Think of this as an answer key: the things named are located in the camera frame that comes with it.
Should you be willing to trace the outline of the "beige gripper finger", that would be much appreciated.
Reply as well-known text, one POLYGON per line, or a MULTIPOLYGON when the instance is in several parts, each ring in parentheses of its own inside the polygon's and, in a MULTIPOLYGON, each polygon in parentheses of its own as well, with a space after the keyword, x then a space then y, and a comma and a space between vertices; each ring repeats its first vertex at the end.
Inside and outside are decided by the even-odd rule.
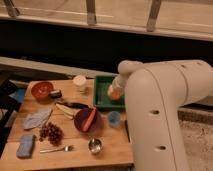
POLYGON ((121 98, 121 93, 118 89, 114 89, 112 86, 109 86, 107 95, 111 100, 119 100, 121 98))

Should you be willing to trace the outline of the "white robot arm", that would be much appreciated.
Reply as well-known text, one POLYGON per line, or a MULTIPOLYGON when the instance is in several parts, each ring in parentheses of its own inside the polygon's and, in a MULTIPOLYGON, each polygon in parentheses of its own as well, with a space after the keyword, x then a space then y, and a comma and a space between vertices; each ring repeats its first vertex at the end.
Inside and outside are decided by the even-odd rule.
POLYGON ((211 92, 213 67, 202 60, 120 62, 108 96, 125 98, 134 171, 190 171, 178 109, 211 92))

